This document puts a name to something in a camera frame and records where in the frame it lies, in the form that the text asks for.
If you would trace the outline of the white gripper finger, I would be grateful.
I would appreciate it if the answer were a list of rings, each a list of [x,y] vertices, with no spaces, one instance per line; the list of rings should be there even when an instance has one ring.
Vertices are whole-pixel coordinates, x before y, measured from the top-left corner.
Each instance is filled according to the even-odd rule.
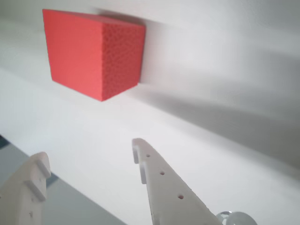
[[[32,155],[0,187],[2,225],[40,225],[50,162],[45,152]]]
[[[219,225],[219,219],[144,139],[132,140],[155,225]]]

